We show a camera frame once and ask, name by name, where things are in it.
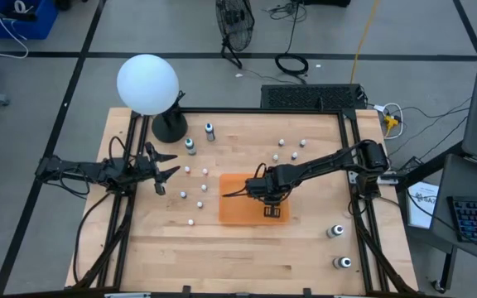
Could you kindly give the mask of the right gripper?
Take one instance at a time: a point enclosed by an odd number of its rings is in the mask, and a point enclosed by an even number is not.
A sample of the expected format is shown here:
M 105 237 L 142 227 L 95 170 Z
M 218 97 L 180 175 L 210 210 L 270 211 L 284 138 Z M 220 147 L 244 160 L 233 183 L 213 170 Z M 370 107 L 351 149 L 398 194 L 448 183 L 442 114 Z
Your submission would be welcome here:
M 277 206 L 287 199 L 292 192 L 292 183 L 279 185 L 271 176 L 262 178 L 248 178 L 245 181 L 245 190 L 248 197 L 252 197 L 265 204 L 265 217 L 279 218 L 281 210 Z

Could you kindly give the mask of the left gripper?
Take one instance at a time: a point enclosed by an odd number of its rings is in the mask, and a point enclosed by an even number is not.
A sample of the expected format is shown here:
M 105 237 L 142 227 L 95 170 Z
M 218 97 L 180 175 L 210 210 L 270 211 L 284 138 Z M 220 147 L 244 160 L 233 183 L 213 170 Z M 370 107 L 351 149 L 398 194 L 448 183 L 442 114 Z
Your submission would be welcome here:
M 177 155 L 161 154 L 150 142 L 144 144 L 144 149 L 147 152 L 147 156 L 143 156 L 142 153 L 137 155 L 137 171 L 145 180 L 153 179 L 155 181 L 154 187 L 156 193 L 158 195 L 164 195 L 166 193 L 164 184 L 181 167 L 174 166 L 168 170 L 161 171 L 158 163 L 175 159 Z

